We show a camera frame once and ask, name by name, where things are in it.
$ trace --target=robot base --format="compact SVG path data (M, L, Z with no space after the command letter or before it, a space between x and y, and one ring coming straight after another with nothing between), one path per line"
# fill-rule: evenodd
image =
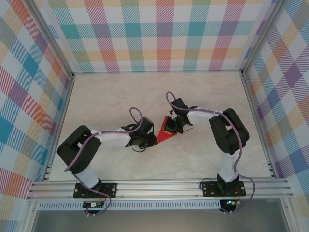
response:
M110 198L116 197L117 183L102 183L99 182L92 189L103 192L110 196ZM100 194L91 192L85 189L80 183L76 183L73 198L100 198Z
M226 194L222 194L222 191L218 187L218 181L203 181L201 183L201 187L203 189L204 197L222 197L222 196L238 197L239 194L240 197L246 196L246 189L242 181L238 181L237 185L235 186L235 189L231 190Z

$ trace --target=enclosure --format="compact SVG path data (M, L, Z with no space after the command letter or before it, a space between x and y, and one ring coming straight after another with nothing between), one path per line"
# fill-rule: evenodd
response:
M0 9L0 231L309 230L308 1L3 0ZM248 130L242 212L223 214L231 197L200 189L222 166L209 125L162 139L168 91L188 107L232 108ZM56 150L80 125L134 123L130 107L159 143L99 148L89 166L117 188L109 210L88 218Z

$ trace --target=marble surface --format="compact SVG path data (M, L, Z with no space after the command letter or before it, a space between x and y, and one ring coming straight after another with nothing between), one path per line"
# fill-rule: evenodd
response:
M250 134L238 171L251 177L270 176L249 104L238 72L145 72L90 74L76 77L60 141L78 126L113 130L133 123L129 108L139 108L155 124L158 134L171 107L165 93L172 91L188 105L203 109L233 108ZM211 128L195 125L143 153L130 147L100 147L91 166L101 179L177 179L216 177L220 149ZM50 180L74 180L56 155Z

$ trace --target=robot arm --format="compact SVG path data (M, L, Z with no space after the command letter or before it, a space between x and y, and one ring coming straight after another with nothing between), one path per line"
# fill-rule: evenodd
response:
M230 126L228 121L215 112L200 111L197 106L188 108L181 98L175 99L171 105L173 108L171 113L175 113L177 116L168 117L164 132L182 133L185 125L210 125L216 143L222 151L222 165L217 175L218 187L224 195L234 190L239 181L239 175L234 169L235 162L239 157L239 141L234 130L228 128ZM226 116L236 127L242 146L245 147L249 133L236 112L233 109L226 109L220 113Z
M138 145L139 148L145 149L157 144L153 122L143 117L140 128L134 131L139 124L140 121L137 124L130 124L115 131L111 130L103 133L97 130L90 130L87 126L80 126L58 147L57 153L65 164L69 166L86 139L96 134L85 144L78 159L70 167L70 171L88 188L97 189L101 181L89 164L100 146L108 148Z

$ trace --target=red triangular object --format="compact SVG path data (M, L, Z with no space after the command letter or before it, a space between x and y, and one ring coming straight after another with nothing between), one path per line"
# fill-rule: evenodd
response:
M163 121L162 126L161 126L161 129L160 129L159 134L158 134L158 143L160 143L164 140L167 140L167 139L176 135L176 134L164 133L163 129L164 129L164 125L165 125L167 119L168 119L168 117L165 116L164 121Z

